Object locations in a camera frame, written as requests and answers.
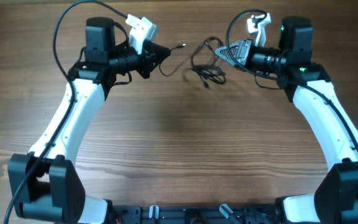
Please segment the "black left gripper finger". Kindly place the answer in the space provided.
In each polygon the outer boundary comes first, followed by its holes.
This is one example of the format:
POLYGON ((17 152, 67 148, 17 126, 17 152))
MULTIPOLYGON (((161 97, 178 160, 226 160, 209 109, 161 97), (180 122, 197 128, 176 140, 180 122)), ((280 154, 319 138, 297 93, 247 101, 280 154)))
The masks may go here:
POLYGON ((150 43, 150 51, 156 56, 170 56, 171 54, 171 50, 169 48, 155 44, 153 42, 150 43))
POLYGON ((157 52, 150 53, 149 71, 152 72, 156 67, 158 67, 169 56, 170 56, 169 51, 157 51, 157 52))

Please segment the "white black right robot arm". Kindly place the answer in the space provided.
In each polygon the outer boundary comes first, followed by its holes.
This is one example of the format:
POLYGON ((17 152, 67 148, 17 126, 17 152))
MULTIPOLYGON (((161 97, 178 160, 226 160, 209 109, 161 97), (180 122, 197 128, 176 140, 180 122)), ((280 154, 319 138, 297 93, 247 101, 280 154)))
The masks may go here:
POLYGON ((216 55, 234 68, 273 80, 303 114, 321 146, 328 173, 315 192, 276 199, 278 223, 358 223, 358 130, 341 106, 331 78, 312 57, 308 18, 286 17, 277 48, 265 46, 270 14, 250 9, 251 39, 227 42, 216 55))

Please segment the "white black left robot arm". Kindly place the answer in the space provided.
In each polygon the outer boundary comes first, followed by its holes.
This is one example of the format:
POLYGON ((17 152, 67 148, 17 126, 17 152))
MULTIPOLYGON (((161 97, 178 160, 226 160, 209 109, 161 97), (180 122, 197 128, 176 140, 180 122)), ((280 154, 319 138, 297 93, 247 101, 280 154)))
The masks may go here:
POLYGON ((91 120, 117 85, 117 75, 136 71, 148 78, 170 50, 154 43, 158 27, 128 15, 131 31, 117 44, 119 24, 107 17, 86 21, 86 44, 68 72, 68 84, 51 122, 27 154, 8 163, 12 191, 10 212, 20 218, 54 223, 114 223, 110 200, 85 193, 75 170, 79 147, 91 120))

